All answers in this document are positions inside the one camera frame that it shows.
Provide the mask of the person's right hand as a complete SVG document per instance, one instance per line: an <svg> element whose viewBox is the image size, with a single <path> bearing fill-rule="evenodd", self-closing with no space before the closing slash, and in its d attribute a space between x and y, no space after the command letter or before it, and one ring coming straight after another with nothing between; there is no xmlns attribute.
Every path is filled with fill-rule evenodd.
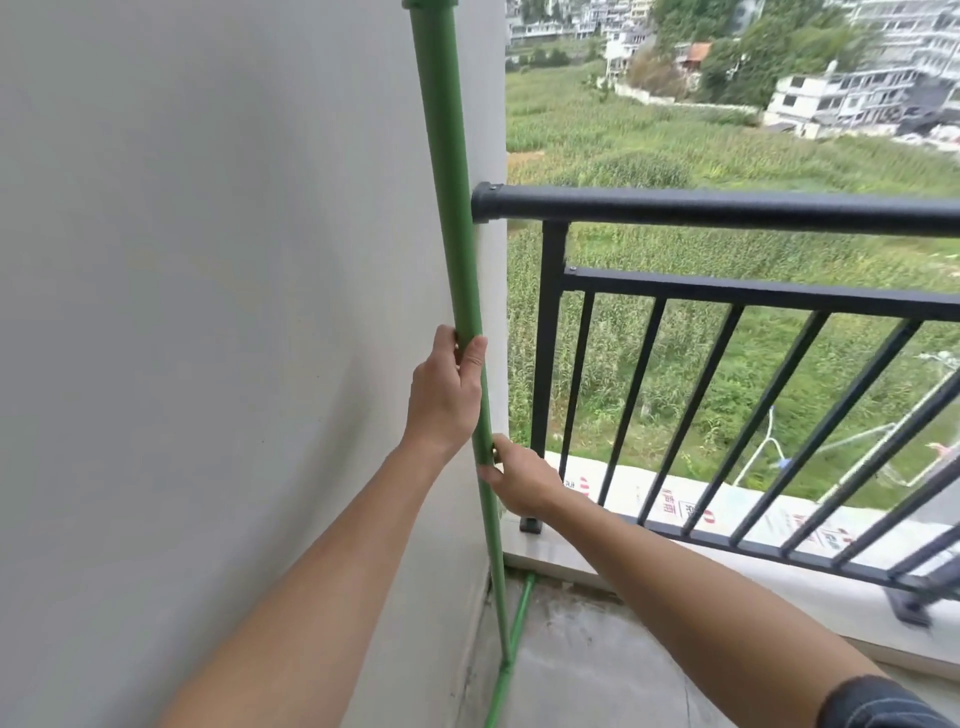
<svg viewBox="0 0 960 728"><path fill-rule="evenodd" d="M505 434L495 433L491 440L498 462L493 465L509 472L511 478L510 488L491 488L498 500L516 516L552 526L557 506L566 493L558 471L534 450L514 443Z"/></svg>

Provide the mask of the person's left hand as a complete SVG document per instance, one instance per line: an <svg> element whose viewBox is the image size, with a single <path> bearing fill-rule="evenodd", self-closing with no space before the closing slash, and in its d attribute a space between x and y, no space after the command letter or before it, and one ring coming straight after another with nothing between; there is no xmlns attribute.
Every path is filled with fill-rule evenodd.
<svg viewBox="0 0 960 728"><path fill-rule="evenodd" d="M452 326L437 327L427 357L413 372L402 442L441 466L472 438L482 398L461 391L459 360L463 347Z"/></svg>

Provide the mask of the green vertical plastic pipe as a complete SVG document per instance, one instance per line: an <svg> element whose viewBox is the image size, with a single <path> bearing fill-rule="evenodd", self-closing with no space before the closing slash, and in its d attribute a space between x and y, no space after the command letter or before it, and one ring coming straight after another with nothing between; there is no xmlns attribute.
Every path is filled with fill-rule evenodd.
<svg viewBox="0 0 960 728"><path fill-rule="evenodd" d="M454 23L458 0L401 0L401 4L410 14L412 25L454 324L460 338L469 343L483 334L483 324ZM478 465L492 466L494 443L486 370L481 374L481 384L481 408L472 447ZM479 481L479 492L501 648L500 672L509 673L515 649L506 603L498 499L483 480Z"/></svg>

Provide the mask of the person's right forearm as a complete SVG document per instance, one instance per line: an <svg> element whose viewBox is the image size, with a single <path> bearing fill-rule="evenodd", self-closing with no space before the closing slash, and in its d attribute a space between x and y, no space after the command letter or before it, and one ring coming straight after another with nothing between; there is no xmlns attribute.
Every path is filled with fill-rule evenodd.
<svg viewBox="0 0 960 728"><path fill-rule="evenodd" d="M829 696L885 674L846 640L724 564L558 486L537 515L636 613L739 728L814 728Z"/></svg>

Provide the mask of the person's left forearm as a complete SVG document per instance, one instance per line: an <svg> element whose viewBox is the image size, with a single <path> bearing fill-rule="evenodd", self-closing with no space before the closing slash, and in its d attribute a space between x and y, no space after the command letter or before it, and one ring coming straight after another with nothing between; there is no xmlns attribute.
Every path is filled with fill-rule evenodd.
<svg viewBox="0 0 960 728"><path fill-rule="evenodd" d="M405 435L180 689L159 728L340 728L415 521L461 448Z"/></svg>

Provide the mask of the green floor pipe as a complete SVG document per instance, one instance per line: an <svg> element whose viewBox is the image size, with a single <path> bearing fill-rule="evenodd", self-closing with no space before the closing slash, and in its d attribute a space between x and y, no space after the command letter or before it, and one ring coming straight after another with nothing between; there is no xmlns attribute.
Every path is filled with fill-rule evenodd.
<svg viewBox="0 0 960 728"><path fill-rule="evenodd" d="M509 695L519 655L523 628L537 581L538 576L534 571L525 573L523 587L520 592L513 620L510 624L507 651L501 660L496 681L491 692L484 728L498 728L500 716Z"/></svg>

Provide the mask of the black metal balcony railing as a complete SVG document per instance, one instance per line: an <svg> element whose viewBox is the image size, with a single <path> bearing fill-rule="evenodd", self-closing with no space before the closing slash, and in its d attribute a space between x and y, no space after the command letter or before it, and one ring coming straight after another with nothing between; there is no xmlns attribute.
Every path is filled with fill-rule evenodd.
<svg viewBox="0 0 960 728"><path fill-rule="evenodd" d="M567 263L567 241L573 223L631 226L841 234L869 237L960 237L960 201L898 200L859 195L811 195L806 193L742 193L681 189L645 190L527 186L482 183L471 195L475 223L498 220L529 220L542 224L542 259L539 269L537 331L535 338L531 447L545 454L549 396L557 350L561 298L565 293L583 295L578 338L571 375L568 410L561 440L559 473L566 474L574 416L578 404L595 299L598 294L646 298L652 303L643 331L625 407L619 420L611 454L606 464L598 504L605 505L626 441L630 420L642 392L657 336L669 303L706 303L726 307L724 319L705 358L702 370L666 446L644 505L636 522L645 527L654 501L665 485L695 416L709 391L721 361L733 340L743 315L750 309L799 311L806 318L788 347L772 378L762 390L750 416L741 426L730 450L713 478L706 484L682 536L698 528L708 506L725 484L787 384L797 373L831 317L838 314L890 320L890 333L848 384L803 442L798 463L779 476L733 528L729 544L735 546L753 529L782 495L812 451L880 380L897 356L926 324L960 326L960 296L930 292L818 286L772 281L735 280L715 276L672 275L582 268ZM884 444L867 463L831 497L816 507L804 525L781 544L782 556L798 549L813 532L867 485L892 456L905 449L906 440L920 435L960 397L960 371L945 390L908 419L906 428ZM882 516L865 535L833 558L839 567L864 552L882 536L917 514L922 508L960 481L960 455L947 457L941 467L927 474L906 498ZM946 598L960 598L960 553L950 549L960 543L960 517L937 537L887 572L894 580L891 597L894 615L912 626L931 626L930 605Z"/></svg>

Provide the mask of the dark sleeve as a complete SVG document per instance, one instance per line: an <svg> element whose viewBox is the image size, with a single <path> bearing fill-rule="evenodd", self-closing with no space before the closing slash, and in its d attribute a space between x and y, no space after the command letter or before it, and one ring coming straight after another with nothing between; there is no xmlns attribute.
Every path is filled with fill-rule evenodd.
<svg viewBox="0 0 960 728"><path fill-rule="evenodd" d="M814 728L960 728L911 690L888 677L863 675L836 686Z"/></svg>

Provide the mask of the cluster of white buildings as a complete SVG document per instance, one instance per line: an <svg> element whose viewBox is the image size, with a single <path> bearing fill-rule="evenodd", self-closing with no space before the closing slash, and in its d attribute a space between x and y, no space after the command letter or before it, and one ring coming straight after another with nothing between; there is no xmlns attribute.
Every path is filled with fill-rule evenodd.
<svg viewBox="0 0 960 728"><path fill-rule="evenodd" d="M602 61L646 105L960 147L960 0L505 0L507 71Z"/></svg>

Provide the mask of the white pole frame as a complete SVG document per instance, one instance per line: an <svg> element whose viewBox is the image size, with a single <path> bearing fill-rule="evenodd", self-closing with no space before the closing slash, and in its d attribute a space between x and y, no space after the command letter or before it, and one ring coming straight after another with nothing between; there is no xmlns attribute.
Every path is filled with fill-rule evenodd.
<svg viewBox="0 0 960 728"><path fill-rule="evenodd" d="M936 366L939 369L939 374L934 380L926 379L928 384L926 390L917 395L908 391L907 405L894 407L894 418L880 421L879 412L874 412L869 425L858 429L854 428L858 417L866 420L871 410L865 400L852 405L834 430L812 450L794 478L781 492L783 496L822 504L850 480L884 445L904 431L908 420L937 395L944 392L952 376L960 372L960 357L948 351L922 353L917 358L927 367ZM762 437L736 475L728 481L730 486L765 492L781 475L788 472L792 465L799 462L804 445L799 443L795 449L786 451L783 442L777 437L776 424L776 407L771 405L764 418ZM914 435L909 437L904 449L913 453L910 455L911 460L920 458L923 468L906 477L895 466L896 456L892 456L879 468L877 474L869 478L869 482L877 481L879 485L867 487L867 495L862 496L866 507L880 507L884 501L880 492L893 488L914 487L945 457L947 451L945 446L934 443L912 445L916 439Z"/></svg>

